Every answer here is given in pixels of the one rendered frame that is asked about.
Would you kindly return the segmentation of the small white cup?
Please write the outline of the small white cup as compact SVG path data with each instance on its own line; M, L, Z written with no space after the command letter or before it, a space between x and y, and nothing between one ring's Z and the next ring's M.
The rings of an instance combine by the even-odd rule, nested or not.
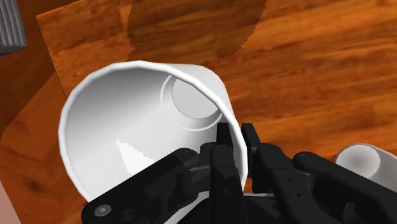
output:
M352 144L338 152L335 163L397 192L397 156L372 144Z

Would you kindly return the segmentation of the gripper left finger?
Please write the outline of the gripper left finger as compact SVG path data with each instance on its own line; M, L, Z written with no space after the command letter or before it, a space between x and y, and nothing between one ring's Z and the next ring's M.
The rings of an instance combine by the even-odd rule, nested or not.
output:
M200 152L180 148L89 202L82 224L166 224L182 208L199 202L176 224L248 224L239 171L227 123Z

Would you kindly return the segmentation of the large white cup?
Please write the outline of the large white cup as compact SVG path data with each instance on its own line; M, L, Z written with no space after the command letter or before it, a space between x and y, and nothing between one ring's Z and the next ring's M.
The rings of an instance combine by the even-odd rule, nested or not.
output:
M89 74L70 93L60 117L60 154L87 204L180 148L200 152L227 123L242 188L247 148L226 88L207 69L132 61ZM176 224L199 202L173 215Z

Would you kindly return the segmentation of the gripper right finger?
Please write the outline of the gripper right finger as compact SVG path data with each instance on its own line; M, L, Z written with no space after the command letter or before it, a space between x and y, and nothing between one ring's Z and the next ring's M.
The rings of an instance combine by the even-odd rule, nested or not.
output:
M272 190L286 224L345 224L348 203L368 224L397 224L397 193L340 165L303 151L288 158L261 143L253 124L241 132L255 193Z

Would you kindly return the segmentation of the grey ribbed block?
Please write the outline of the grey ribbed block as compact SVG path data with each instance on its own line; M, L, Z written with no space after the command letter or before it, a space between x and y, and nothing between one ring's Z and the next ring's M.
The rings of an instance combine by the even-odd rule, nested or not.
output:
M0 55L27 47L17 0L0 0Z

